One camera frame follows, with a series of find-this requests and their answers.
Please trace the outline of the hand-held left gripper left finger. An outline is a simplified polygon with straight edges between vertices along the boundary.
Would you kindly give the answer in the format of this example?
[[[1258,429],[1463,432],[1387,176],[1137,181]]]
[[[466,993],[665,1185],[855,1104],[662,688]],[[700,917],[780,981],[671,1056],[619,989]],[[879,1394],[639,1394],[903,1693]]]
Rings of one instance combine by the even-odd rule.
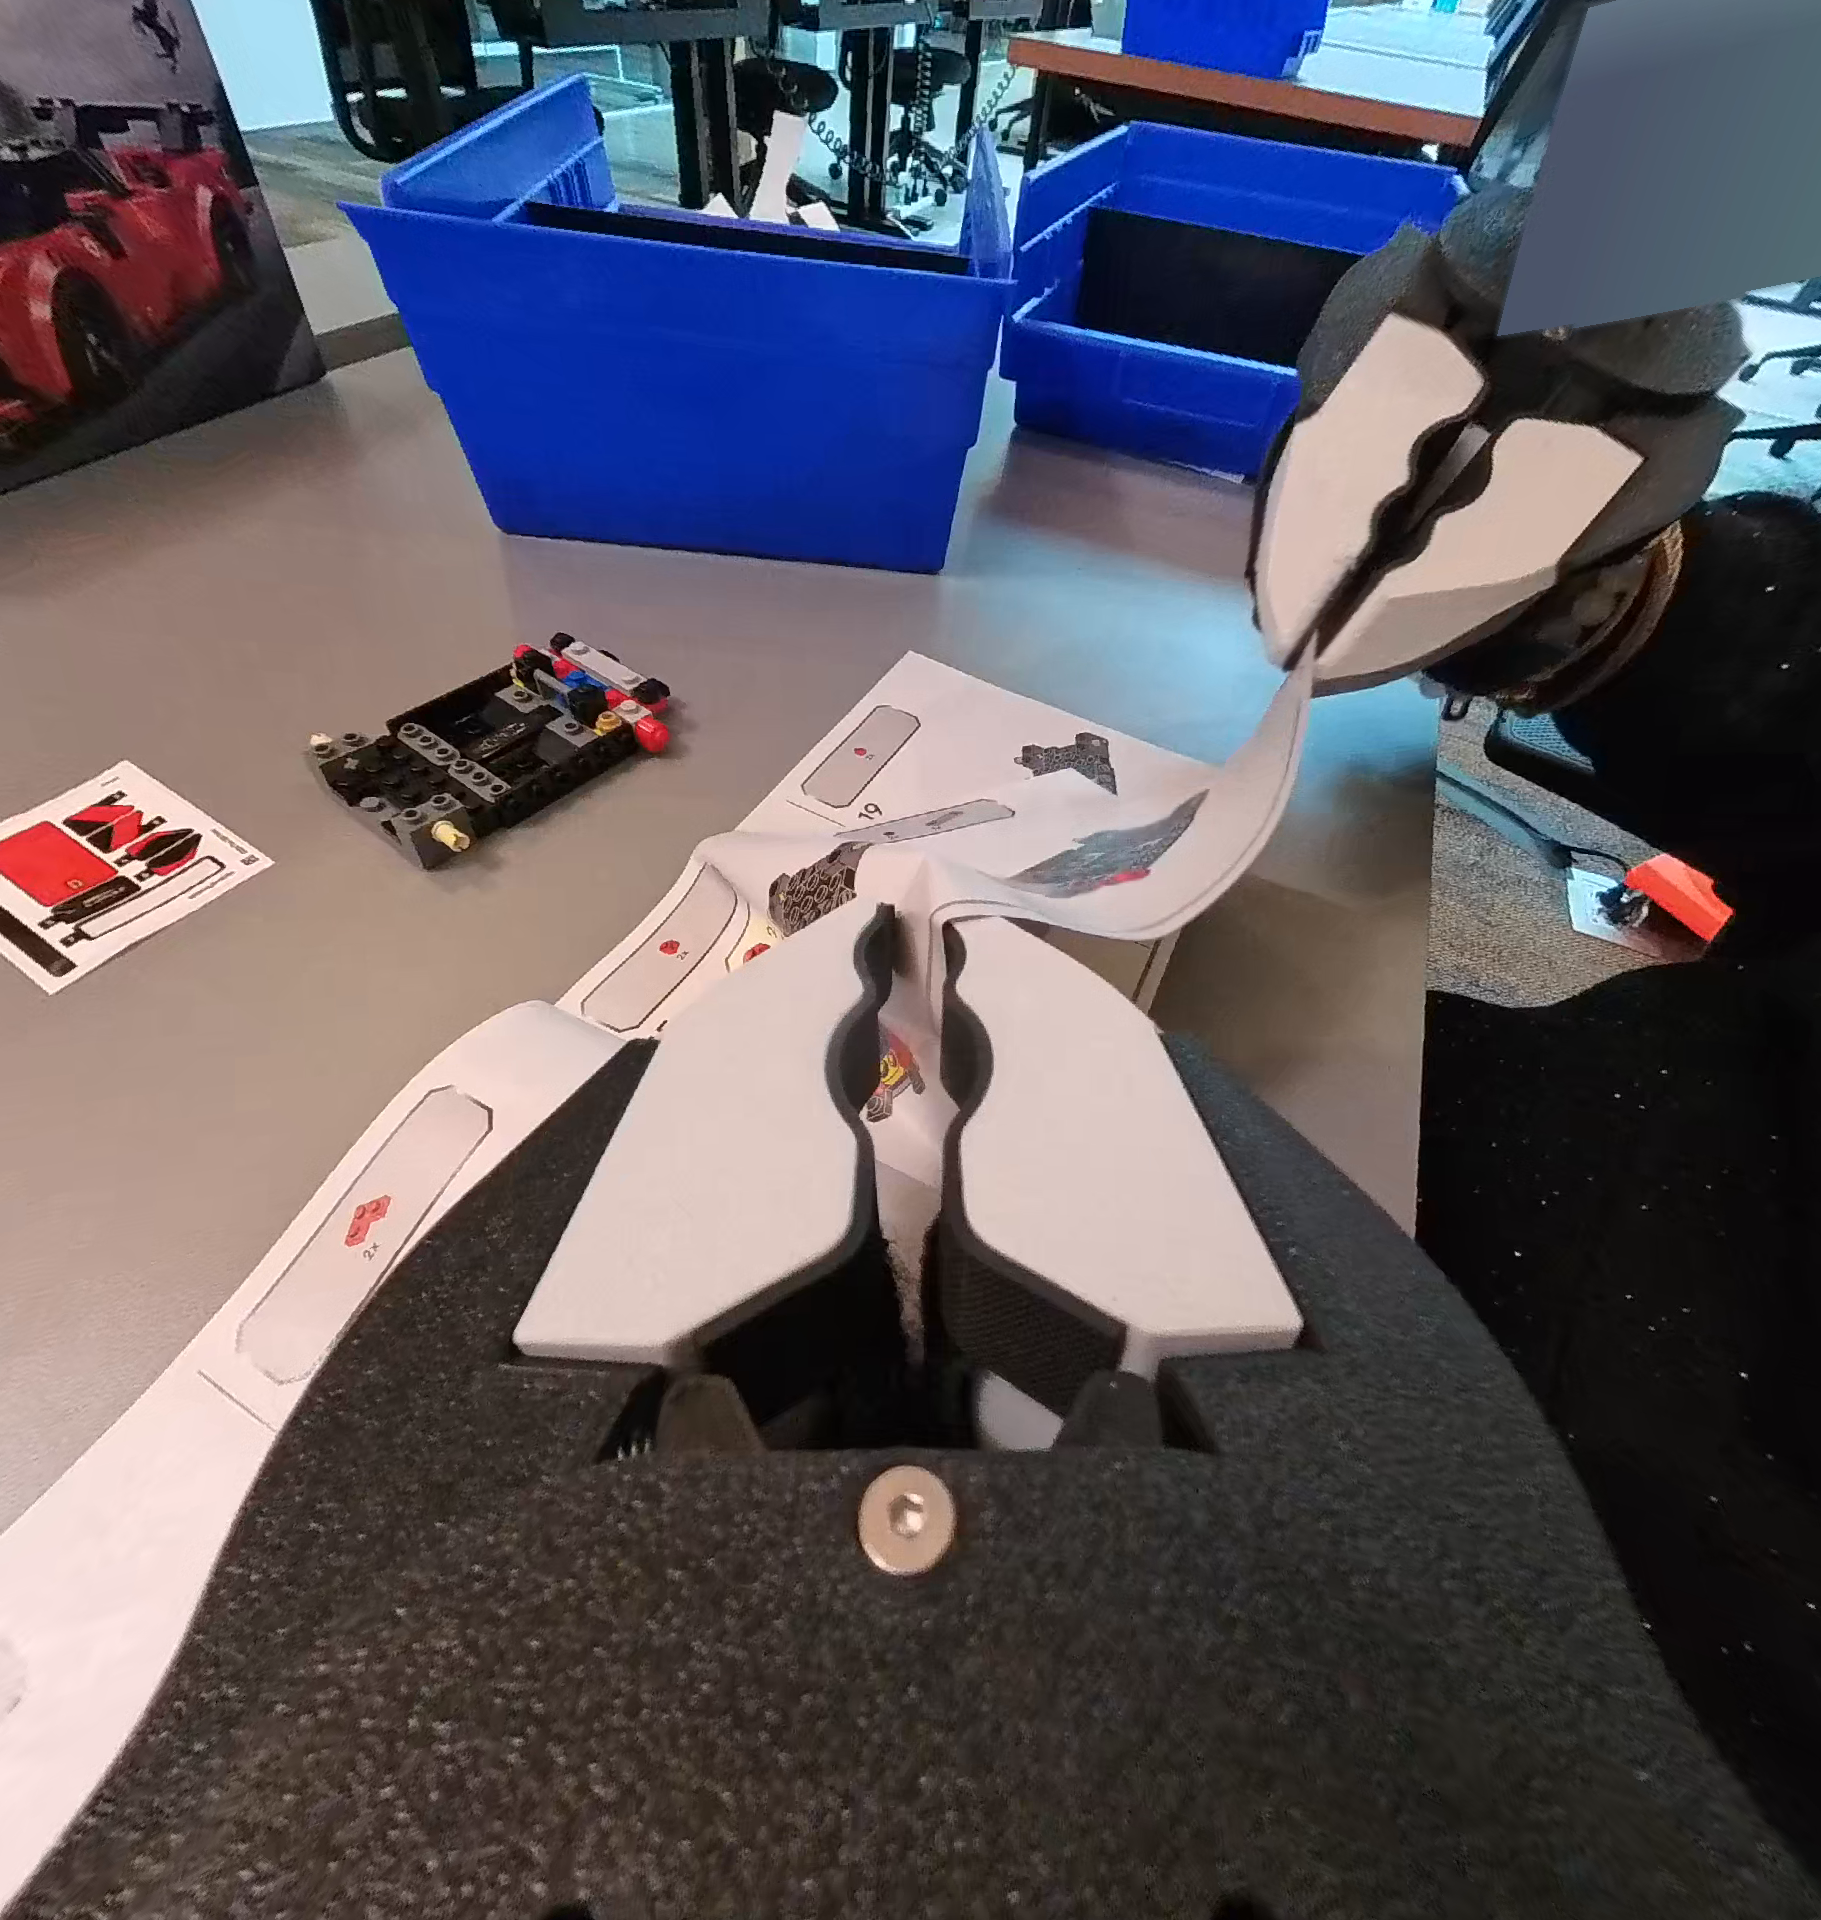
[[[896,952],[896,908],[850,901],[668,1022],[517,1322],[520,1356],[693,1359],[858,1253]]]

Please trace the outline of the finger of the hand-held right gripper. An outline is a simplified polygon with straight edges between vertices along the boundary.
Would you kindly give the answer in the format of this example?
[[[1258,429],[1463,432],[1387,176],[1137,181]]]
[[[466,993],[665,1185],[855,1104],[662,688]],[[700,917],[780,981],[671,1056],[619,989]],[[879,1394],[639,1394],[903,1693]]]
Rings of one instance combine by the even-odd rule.
[[[1436,639],[1414,629],[1341,639],[1339,597],[1370,585],[1387,509],[1417,481],[1438,434],[1475,419],[1485,369],[1449,335],[1389,316],[1325,406],[1298,419],[1264,488],[1254,560],[1254,612],[1276,669],[1414,672]]]
[[[1434,516],[1315,646],[1310,686],[1403,679],[1538,600],[1584,533],[1641,472],[1641,451],[1587,424],[1520,421],[1490,444],[1469,502]]]

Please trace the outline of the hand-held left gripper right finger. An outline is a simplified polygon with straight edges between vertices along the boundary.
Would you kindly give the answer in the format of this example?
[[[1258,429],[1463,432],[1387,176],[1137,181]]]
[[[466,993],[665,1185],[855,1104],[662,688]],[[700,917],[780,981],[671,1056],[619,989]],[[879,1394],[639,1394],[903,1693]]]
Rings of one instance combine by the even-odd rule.
[[[945,929],[939,1283],[995,1379],[1150,1379],[1292,1348],[1304,1317],[1152,1020],[1005,919]]]

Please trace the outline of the lego instruction booklet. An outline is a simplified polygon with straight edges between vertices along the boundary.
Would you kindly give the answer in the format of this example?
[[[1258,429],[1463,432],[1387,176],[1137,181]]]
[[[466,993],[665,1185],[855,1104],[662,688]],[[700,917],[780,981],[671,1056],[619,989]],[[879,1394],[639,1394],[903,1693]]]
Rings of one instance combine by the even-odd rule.
[[[940,1216],[945,929],[1161,948],[1281,821],[1306,731],[1292,675],[1222,767],[906,657],[558,1005],[484,1020],[364,1129],[170,1369],[0,1536],[0,1859],[39,1859],[177,1652],[272,1438],[408,1251],[622,1044],[850,901],[897,906],[864,1118],[885,1244]]]

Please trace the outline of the black lego car chassis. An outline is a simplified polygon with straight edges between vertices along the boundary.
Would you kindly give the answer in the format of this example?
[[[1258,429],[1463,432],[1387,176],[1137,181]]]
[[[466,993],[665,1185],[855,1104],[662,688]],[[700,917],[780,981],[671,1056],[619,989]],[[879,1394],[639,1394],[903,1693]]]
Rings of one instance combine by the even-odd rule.
[[[316,733],[305,762],[354,821],[434,872],[629,759],[666,753],[671,705],[659,677],[556,634],[377,733]]]

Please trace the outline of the lego set box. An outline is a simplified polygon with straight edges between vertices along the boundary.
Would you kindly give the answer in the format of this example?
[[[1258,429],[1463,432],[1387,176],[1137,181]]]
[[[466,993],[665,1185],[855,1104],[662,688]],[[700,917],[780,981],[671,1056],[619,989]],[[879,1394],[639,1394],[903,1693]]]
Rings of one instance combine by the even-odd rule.
[[[0,3],[0,496],[321,377],[188,3]]]

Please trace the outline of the small blue plastic bin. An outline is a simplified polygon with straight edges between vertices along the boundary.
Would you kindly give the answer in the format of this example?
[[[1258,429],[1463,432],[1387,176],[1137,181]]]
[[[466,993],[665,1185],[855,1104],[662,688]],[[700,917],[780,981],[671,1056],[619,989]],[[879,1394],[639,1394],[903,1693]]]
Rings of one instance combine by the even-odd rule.
[[[1019,186],[1001,372],[1017,427],[1254,479],[1336,281],[1463,194],[1438,164],[1129,122]]]

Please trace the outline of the wooden desk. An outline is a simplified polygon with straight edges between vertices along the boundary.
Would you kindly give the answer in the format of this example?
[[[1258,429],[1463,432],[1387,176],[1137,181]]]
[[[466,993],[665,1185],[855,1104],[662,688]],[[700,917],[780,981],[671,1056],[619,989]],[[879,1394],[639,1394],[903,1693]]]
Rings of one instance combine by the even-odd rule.
[[[1292,129],[1378,136],[1450,153],[1469,150],[1482,129],[1480,113],[1137,58],[1089,31],[1015,34],[1009,41],[1009,65],[1029,69],[1044,81],[1120,91],[1158,106],[1258,113]]]

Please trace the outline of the silver floor outlet plate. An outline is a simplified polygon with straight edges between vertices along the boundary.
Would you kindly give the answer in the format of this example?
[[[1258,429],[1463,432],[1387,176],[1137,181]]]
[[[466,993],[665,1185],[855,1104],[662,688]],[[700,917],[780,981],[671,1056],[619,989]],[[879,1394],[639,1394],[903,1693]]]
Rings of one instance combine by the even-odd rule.
[[[1567,905],[1575,933],[1659,965],[1677,965],[1701,952],[1701,942],[1627,876],[1593,868],[1567,868]]]

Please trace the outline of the red plastic wedge piece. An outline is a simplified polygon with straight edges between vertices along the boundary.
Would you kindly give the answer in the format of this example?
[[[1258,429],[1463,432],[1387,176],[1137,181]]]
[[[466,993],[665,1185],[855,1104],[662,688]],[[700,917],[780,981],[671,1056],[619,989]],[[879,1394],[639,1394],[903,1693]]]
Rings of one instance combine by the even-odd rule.
[[[1716,883],[1676,856],[1644,857],[1629,871],[1623,886],[1704,945],[1715,945],[1731,924],[1731,905]]]

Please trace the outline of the person's black clothing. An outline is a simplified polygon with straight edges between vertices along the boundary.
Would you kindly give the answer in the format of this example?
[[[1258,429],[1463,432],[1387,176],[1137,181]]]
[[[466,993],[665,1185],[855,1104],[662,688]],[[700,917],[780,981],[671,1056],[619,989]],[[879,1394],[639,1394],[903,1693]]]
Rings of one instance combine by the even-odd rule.
[[[1821,933],[1551,1005],[1436,993],[1421,1131],[1418,1245],[1821,1884]]]

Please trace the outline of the white paper strip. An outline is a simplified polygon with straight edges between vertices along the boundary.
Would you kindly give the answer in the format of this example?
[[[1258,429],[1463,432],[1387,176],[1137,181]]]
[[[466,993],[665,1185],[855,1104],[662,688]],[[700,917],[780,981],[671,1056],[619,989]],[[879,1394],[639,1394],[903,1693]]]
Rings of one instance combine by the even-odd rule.
[[[806,133],[806,120],[777,113],[760,148],[760,171],[747,208],[738,211],[725,196],[712,196],[700,213],[712,219],[747,222],[759,228],[860,231],[855,217],[834,213],[831,204],[814,186],[798,178],[795,161],[802,157]]]

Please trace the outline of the large blue plastic bin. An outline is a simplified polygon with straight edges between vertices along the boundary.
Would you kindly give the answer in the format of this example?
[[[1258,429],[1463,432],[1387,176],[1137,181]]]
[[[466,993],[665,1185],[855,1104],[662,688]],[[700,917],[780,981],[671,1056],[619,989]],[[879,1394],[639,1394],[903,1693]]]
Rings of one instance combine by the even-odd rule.
[[[996,141],[940,248],[617,199],[588,76],[348,207],[511,537],[945,569],[1014,287]]]

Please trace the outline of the red and black sticker sheet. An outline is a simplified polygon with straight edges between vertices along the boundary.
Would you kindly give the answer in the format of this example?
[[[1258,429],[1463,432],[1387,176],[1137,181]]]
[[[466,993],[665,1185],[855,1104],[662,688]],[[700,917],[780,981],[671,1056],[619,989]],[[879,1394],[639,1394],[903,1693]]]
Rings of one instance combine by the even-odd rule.
[[[54,996],[275,860],[132,762],[0,823],[0,959]]]

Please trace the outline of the black desk frame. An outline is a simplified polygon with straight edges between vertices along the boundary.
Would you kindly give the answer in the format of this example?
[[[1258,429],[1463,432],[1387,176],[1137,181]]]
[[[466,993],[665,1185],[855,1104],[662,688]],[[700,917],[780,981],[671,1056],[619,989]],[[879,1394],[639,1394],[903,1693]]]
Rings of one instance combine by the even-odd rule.
[[[834,208],[883,230],[896,211],[959,199],[983,92],[986,44],[1002,33],[1086,28],[1089,5],[511,5],[491,20],[533,84],[538,52],[654,46],[671,74],[677,194],[717,189],[746,211],[777,113],[825,148]]]

